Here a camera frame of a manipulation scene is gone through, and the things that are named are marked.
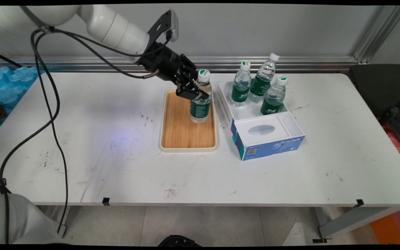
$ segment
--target robotic arm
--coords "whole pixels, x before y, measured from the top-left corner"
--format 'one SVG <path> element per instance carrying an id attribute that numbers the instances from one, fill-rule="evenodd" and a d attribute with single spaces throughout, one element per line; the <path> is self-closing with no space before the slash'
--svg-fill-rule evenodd
<path id="1" fill-rule="evenodd" d="M 88 34 L 95 40 L 128 54 L 145 54 L 160 48 L 162 44 L 157 38 L 163 33 L 170 41 L 178 39 L 178 18 L 173 10 L 165 12 L 145 33 L 106 5 L 55 5 L 0 6 L 0 42 L 39 27 L 44 30 L 44 26 L 64 24 L 75 14 L 84 20 Z M 164 81 L 172 81 L 180 97 L 208 98 L 194 84 L 197 67 L 183 54 L 178 55 L 165 46 L 155 53 L 128 59 Z"/>

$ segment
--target tissue box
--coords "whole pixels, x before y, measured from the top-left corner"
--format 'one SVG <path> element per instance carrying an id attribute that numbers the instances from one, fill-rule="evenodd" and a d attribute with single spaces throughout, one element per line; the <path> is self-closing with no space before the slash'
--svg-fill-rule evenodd
<path id="1" fill-rule="evenodd" d="M 262 102 L 252 103 L 248 100 L 245 106 L 234 107 L 230 102 L 232 84 L 219 83 L 216 95 L 241 160 L 265 157 L 299 147 L 305 134 L 284 104 L 278 113 L 265 116 L 260 115 Z"/>

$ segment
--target orange object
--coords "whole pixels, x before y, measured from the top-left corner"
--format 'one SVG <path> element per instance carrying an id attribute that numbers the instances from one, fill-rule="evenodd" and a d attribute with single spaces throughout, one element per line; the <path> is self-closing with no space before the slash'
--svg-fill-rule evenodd
<path id="1" fill-rule="evenodd" d="M 400 211 L 370 223 L 379 244 L 400 245 Z"/>

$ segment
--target qr code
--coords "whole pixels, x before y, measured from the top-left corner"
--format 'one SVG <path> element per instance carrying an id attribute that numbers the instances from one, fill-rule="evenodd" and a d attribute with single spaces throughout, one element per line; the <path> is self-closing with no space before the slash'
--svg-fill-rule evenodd
<path id="1" fill-rule="evenodd" d="M 248 151 L 248 155 L 253 155 L 257 152 L 257 149 L 251 149 Z"/>

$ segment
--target gray floor tile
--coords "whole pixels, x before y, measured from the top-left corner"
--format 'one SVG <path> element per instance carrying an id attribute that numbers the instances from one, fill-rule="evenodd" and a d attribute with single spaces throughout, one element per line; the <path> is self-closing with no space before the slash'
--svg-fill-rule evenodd
<path id="1" fill-rule="evenodd" d="M 155 247 L 171 234 L 203 247 L 265 245 L 258 207 L 148 206 L 140 245 Z"/>
<path id="2" fill-rule="evenodd" d="M 144 206 L 72 206 L 64 242 L 73 245 L 140 245 Z"/>
<path id="3" fill-rule="evenodd" d="M 307 245 L 319 239 L 316 213 L 308 207 L 260 207 L 267 246 L 282 245 L 295 222 L 302 223 Z"/>

